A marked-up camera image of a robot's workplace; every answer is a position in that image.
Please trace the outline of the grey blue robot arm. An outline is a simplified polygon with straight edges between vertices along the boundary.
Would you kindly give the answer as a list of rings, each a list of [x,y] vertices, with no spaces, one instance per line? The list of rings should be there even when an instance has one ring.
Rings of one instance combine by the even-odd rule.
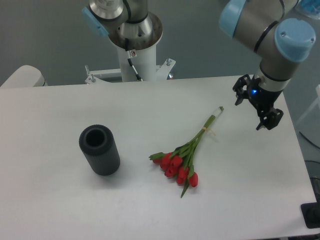
[[[303,20],[285,18],[296,0],[231,0],[218,25],[261,57],[253,77],[240,77],[233,91],[236,104],[248,100],[256,109],[259,128],[275,128],[283,112],[274,103],[308,56],[316,33]],[[174,61],[156,65],[156,45],[163,35],[160,19],[145,0],[91,0],[82,9],[89,28],[116,47],[124,82],[166,80]]]

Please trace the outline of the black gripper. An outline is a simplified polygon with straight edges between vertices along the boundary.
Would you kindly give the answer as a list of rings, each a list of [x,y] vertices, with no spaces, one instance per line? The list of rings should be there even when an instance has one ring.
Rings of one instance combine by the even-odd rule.
[[[262,128],[271,130],[278,126],[284,115],[282,110],[274,108],[274,103],[282,91],[265,90],[259,86],[261,82],[262,79],[255,75],[252,79],[248,74],[241,76],[232,88],[236,95],[235,105],[238,106],[243,100],[248,100],[257,110],[260,120],[256,130]]]

